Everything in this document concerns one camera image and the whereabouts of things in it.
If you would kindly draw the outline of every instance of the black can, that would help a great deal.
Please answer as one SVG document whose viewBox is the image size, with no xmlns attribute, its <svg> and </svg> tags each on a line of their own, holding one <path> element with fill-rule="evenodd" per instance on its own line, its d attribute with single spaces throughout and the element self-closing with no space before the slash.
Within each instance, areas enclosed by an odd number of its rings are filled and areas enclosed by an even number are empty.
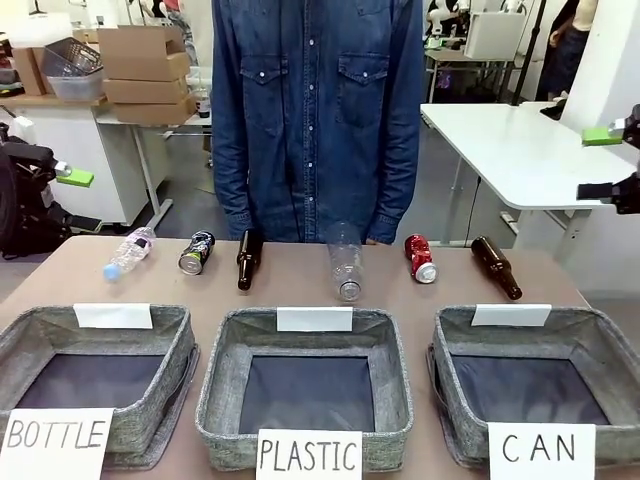
<svg viewBox="0 0 640 480">
<path fill-rule="evenodd" d="M 215 237 L 203 230 L 191 237 L 191 243 L 180 255 L 178 266 L 187 275 L 200 275 L 216 243 Z"/>
</svg>

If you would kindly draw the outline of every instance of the sign reading bottle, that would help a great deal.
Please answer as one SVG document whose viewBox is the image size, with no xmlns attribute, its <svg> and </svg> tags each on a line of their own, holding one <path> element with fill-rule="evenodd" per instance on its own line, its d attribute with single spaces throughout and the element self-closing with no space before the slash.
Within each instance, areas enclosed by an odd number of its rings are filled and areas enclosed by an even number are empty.
<svg viewBox="0 0 640 480">
<path fill-rule="evenodd" d="M 112 408 L 13 410 L 0 478 L 99 480 L 112 416 Z"/>
<path fill-rule="evenodd" d="M 491 480 L 593 480 L 595 425 L 489 423 Z"/>
<path fill-rule="evenodd" d="M 256 480 L 362 478 L 362 432 L 260 430 Z"/>
</svg>

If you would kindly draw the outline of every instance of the black plastic basket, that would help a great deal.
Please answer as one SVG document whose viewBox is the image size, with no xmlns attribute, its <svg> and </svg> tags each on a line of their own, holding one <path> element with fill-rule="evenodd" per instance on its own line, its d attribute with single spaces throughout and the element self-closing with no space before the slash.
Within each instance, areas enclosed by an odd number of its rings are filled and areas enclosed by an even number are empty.
<svg viewBox="0 0 640 480">
<path fill-rule="evenodd" d="M 47 77 L 84 77 L 102 68 L 100 54 L 75 38 L 47 45 L 41 65 Z"/>
</svg>

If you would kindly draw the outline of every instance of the red can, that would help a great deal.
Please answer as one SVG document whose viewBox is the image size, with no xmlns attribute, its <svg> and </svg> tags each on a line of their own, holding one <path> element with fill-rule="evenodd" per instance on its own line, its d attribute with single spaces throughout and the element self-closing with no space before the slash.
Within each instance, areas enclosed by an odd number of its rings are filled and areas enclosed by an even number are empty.
<svg viewBox="0 0 640 480">
<path fill-rule="evenodd" d="M 433 263 L 429 242 L 422 235 L 411 235 L 404 241 L 404 254 L 411 261 L 411 276 L 419 283 L 433 283 L 438 268 Z"/>
</svg>

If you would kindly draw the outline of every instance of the pocket flap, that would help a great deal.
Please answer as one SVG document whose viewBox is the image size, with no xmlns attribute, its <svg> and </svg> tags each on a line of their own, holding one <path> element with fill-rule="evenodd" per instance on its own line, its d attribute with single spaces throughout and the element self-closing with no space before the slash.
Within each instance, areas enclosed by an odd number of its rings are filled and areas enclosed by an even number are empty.
<svg viewBox="0 0 640 480">
<path fill-rule="evenodd" d="M 389 57 L 384 55 L 348 53 L 338 59 L 338 71 L 361 85 L 386 77 L 388 70 Z"/>
<path fill-rule="evenodd" d="M 287 59 L 278 55 L 250 55 L 240 61 L 240 74 L 260 85 L 287 73 Z"/>
</svg>

